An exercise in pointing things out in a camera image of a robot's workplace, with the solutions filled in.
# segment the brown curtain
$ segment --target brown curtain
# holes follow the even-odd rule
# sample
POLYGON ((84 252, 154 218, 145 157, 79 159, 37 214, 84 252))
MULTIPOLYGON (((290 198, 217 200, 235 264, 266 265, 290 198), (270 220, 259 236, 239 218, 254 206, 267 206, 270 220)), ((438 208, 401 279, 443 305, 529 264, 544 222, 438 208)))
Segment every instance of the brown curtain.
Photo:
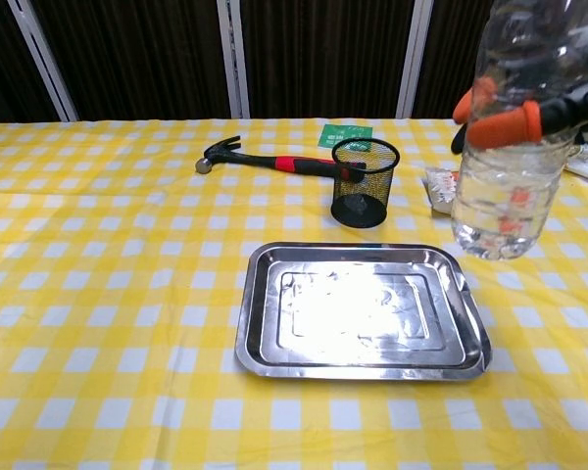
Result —
POLYGON ((0 122, 57 119, 11 9, 0 0, 0 122))
POLYGON ((251 117, 392 118, 413 0, 242 0, 251 117))
POLYGON ((472 85, 493 0, 436 0, 418 76, 412 118, 449 118, 472 85))
POLYGON ((80 118, 230 117, 216 1, 32 5, 80 118))

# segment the hammer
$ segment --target hammer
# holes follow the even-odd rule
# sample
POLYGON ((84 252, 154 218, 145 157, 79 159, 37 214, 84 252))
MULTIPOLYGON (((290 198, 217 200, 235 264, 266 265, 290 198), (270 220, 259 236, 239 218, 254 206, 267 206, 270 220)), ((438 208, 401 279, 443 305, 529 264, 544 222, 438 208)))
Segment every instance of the hammer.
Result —
POLYGON ((338 167, 333 160, 310 159, 306 157, 257 157, 254 155, 233 152, 241 147, 240 136, 230 137, 212 145, 203 154, 204 157, 196 162, 196 171, 207 174, 215 164, 240 164, 250 166, 263 166, 265 168, 278 169, 288 173, 310 174, 314 176, 326 176, 334 178, 338 174, 342 179, 360 182, 365 173, 358 171, 366 169, 364 163, 348 164, 350 167, 338 167))

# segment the tray rim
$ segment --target tray rim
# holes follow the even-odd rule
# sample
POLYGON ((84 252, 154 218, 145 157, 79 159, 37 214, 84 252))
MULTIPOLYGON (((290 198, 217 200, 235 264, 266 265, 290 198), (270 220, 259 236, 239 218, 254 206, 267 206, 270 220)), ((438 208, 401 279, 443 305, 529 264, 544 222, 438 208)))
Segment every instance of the tray rim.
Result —
POLYGON ((478 314, 478 308, 472 297, 472 293, 466 282, 458 261, 446 251, 424 244, 392 244, 392 243, 312 243, 312 242, 270 242, 256 249, 249 258, 242 305, 240 308, 237 334, 235 338, 235 355, 237 360, 249 371, 264 377, 280 378, 316 378, 316 379, 343 379, 343 380, 383 380, 383 381, 465 381, 479 377, 485 372, 492 360, 492 348, 490 339, 478 314), (253 285, 257 275, 257 263, 259 258, 267 251, 274 248, 309 248, 309 249, 374 249, 374 250, 430 250, 438 253, 451 265, 454 274, 453 280, 463 300, 466 315, 470 326, 481 346, 479 359, 467 368, 437 368, 437 367, 369 367, 369 366, 336 366, 336 365, 300 365, 271 366, 256 361, 246 349, 248 337, 250 305, 253 300, 253 285))

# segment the yellow checkered tablecloth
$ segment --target yellow checkered tablecloth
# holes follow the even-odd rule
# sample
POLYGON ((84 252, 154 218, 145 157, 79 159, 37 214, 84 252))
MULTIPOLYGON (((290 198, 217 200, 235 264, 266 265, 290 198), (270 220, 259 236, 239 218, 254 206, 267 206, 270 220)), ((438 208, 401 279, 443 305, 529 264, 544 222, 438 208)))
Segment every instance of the yellow checkered tablecloth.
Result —
POLYGON ((329 158, 324 119, 0 125, 0 468, 588 469, 588 182, 565 174, 524 258, 465 257, 426 165, 446 120, 338 119, 395 144, 387 220, 329 179, 194 163, 329 158), (233 355, 248 256, 273 241, 424 243, 459 257, 494 347, 469 383, 271 380, 233 355))

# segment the mesh cup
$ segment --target mesh cup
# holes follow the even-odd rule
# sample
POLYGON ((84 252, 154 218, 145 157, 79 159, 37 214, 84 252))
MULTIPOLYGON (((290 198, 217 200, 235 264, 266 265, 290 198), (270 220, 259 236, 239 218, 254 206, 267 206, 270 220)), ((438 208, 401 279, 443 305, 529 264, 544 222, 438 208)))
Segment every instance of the mesh cup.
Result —
POLYGON ((399 151, 379 139, 355 137, 337 143, 331 155, 336 165, 345 168, 337 171, 334 179, 333 217, 354 228, 373 227, 385 220, 399 151), (365 165, 365 169, 355 164, 365 165), (362 177, 353 177, 354 172, 362 177))

